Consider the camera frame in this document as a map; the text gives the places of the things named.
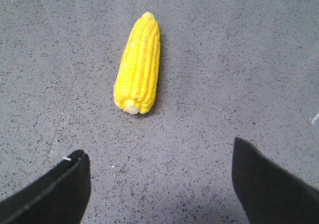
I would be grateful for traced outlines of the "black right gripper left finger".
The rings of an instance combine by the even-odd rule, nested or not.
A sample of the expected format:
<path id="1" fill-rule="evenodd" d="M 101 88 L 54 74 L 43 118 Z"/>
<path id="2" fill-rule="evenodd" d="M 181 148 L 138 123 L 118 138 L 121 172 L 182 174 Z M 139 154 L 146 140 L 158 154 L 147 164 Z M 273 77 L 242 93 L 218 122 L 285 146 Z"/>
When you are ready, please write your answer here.
<path id="1" fill-rule="evenodd" d="M 2 224 L 79 224 L 91 194 L 90 160 L 76 150 L 0 203 Z"/>

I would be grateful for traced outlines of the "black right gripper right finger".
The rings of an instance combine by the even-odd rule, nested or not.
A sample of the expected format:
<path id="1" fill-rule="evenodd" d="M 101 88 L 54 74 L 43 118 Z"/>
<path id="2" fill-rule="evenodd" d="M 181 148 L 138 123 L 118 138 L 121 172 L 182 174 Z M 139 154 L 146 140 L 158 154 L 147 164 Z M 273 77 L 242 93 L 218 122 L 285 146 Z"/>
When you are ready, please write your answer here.
<path id="1" fill-rule="evenodd" d="M 319 192 L 235 138 L 232 183 L 251 224 L 317 224 Z"/>

